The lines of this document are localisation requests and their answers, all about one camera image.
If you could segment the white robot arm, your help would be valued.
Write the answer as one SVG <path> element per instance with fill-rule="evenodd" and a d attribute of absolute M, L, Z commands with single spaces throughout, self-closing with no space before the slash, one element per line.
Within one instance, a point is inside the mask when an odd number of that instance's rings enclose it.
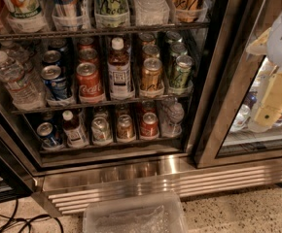
<path fill-rule="evenodd" d="M 253 55 L 265 55 L 278 67 L 275 73 L 265 74 L 260 81 L 257 103 L 248 122 L 251 131 L 266 132 L 282 115 L 282 12 L 246 51 Z"/>

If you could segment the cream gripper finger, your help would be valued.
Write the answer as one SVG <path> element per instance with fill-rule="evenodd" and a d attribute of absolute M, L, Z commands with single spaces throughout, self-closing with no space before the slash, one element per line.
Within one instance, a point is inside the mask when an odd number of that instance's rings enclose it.
<path fill-rule="evenodd" d="M 273 74 L 269 80 L 260 105 L 253 115 L 259 126 L 270 128 L 282 115 L 282 72 Z"/>
<path fill-rule="evenodd" d="M 271 28 L 268 28 L 264 33 L 262 33 L 256 40 L 248 45 L 246 52 L 253 55 L 266 55 L 267 51 L 267 40 Z"/>

